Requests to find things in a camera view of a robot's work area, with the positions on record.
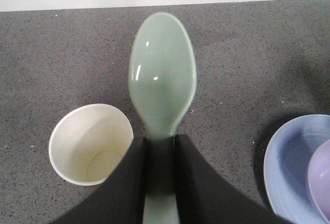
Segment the spoon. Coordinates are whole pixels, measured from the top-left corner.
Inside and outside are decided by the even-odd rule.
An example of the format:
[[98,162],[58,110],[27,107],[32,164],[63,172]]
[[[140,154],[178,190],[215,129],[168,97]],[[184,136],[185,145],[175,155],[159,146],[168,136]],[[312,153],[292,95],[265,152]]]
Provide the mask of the spoon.
[[158,12],[141,25],[129,63],[129,94],[148,139],[143,223],[178,223],[173,138],[196,90],[192,45],[182,23]]

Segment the plate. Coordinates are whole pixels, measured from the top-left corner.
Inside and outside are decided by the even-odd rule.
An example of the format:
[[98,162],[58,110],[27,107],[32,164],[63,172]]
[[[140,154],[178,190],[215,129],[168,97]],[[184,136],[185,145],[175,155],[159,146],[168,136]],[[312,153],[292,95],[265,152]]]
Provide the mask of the plate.
[[330,139],[329,115],[292,119],[271,138],[264,161],[264,180],[272,209],[295,224],[325,224],[306,187],[309,160]]

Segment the countertop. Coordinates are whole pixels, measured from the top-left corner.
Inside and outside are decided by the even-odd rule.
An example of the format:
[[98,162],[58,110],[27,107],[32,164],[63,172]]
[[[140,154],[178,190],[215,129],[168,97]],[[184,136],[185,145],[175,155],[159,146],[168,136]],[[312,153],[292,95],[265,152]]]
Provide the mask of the countertop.
[[294,117],[330,114],[330,0],[0,12],[0,223],[48,223],[92,193],[48,159],[51,132],[71,110],[114,105],[144,135],[128,63],[139,26],[157,11],[182,21],[196,58],[196,95],[178,133],[269,208],[271,136]]

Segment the white paper cup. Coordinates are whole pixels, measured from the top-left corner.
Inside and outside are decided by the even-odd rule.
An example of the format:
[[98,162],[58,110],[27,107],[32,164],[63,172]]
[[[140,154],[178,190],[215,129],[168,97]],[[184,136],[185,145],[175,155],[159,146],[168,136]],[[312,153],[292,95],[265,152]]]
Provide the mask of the white paper cup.
[[84,186],[103,183],[133,139],[126,116],[107,104],[90,104],[68,113],[54,128],[49,159],[66,181]]

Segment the spoon bowl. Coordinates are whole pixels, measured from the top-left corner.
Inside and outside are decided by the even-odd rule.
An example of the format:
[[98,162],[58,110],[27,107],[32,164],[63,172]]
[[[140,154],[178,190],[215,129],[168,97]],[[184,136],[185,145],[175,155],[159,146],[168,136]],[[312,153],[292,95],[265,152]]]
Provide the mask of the spoon bowl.
[[182,23],[169,13],[148,17],[130,60],[129,93],[149,139],[173,136],[196,90],[192,45]]

